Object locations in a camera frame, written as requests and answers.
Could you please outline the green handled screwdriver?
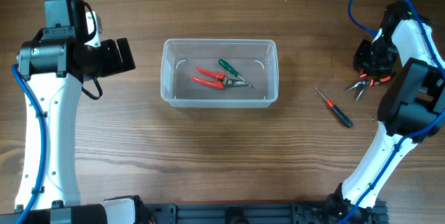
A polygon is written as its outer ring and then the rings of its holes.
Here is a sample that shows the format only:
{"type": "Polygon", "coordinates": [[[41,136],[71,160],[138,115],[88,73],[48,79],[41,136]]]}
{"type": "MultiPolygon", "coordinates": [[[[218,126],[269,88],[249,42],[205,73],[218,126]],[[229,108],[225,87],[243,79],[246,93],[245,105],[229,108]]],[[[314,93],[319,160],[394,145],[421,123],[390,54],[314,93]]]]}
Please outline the green handled screwdriver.
{"type": "Polygon", "coordinates": [[[240,78],[242,81],[245,81],[245,79],[239,74],[237,70],[235,70],[227,61],[223,59],[219,59],[218,63],[221,67],[223,67],[225,70],[227,70],[230,74],[232,74],[235,77],[240,78]]]}

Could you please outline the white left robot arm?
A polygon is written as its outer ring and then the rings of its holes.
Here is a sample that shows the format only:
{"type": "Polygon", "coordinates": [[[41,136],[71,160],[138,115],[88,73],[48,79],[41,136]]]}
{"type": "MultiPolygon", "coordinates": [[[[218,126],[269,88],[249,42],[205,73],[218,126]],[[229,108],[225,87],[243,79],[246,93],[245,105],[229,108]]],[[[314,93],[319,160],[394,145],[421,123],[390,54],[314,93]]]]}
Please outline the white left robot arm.
{"type": "Polygon", "coordinates": [[[135,223],[133,199],[83,206],[74,165],[75,122],[84,83],[135,68],[126,38],[101,40],[83,0],[45,0],[46,25],[23,43],[13,75],[26,98],[26,139],[14,223],[135,223]]]}

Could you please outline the red handled wire stripper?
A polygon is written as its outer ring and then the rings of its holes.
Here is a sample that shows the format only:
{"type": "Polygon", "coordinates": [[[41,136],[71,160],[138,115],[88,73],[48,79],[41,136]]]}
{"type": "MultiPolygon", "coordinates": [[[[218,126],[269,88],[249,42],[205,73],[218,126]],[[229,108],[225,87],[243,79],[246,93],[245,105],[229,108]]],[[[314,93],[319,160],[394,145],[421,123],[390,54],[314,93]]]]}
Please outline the red handled wire stripper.
{"type": "Polygon", "coordinates": [[[242,81],[240,79],[229,78],[224,72],[212,72],[201,67],[195,68],[200,74],[206,77],[210,77],[211,80],[206,80],[200,78],[199,76],[193,75],[191,79],[200,85],[207,86],[210,88],[215,88],[219,90],[224,90],[226,88],[250,86],[247,81],[242,81]]]}

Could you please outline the red black handled screwdriver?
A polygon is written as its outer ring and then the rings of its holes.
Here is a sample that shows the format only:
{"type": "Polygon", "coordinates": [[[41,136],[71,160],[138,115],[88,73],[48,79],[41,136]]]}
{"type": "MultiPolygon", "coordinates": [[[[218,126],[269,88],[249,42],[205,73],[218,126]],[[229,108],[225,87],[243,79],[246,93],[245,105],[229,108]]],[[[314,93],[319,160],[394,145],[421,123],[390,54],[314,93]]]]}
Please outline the red black handled screwdriver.
{"type": "Polygon", "coordinates": [[[324,96],[324,94],[318,88],[315,88],[315,90],[325,100],[325,103],[330,108],[331,112],[333,112],[333,114],[337,117],[339,122],[346,128],[352,128],[353,122],[351,119],[348,118],[337,105],[333,104],[326,96],[324,96]]]}

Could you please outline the orange black needle-nose pliers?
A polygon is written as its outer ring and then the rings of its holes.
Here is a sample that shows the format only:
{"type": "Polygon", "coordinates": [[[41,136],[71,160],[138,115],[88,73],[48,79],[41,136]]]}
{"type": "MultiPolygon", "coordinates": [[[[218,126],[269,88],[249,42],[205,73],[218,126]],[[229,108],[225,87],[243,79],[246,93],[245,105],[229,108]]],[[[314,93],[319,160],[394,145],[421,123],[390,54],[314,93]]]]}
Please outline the orange black needle-nose pliers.
{"type": "Polygon", "coordinates": [[[389,83],[396,76],[396,72],[392,72],[388,75],[384,75],[382,77],[371,77],[369,78],[368,74],[362,73],[359,76],[359,81],[347,89],[347,91],[351,91],[354,89],[358,89],[358,93],[356,96],[356,100],[359,101],[364,91],[373,86],[380,86],[385,83],[389,83]]]}

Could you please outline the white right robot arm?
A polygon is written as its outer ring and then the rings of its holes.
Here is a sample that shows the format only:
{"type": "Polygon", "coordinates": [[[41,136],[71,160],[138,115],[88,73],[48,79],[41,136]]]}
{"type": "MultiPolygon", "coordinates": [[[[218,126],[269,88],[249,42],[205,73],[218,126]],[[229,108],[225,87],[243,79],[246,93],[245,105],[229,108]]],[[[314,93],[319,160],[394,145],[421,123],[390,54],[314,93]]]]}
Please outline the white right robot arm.
{"type": "Polygon", "coordinates": [[[396,1],[385,8],[374,39],[358,47],[356,87],[391,86],[380,101],[371,146],[325,201],[324,223],[381,223],[374,207],[385,182],[403,157],[444,125],[444,61],[431,33],[428,18],[396,1]]]}

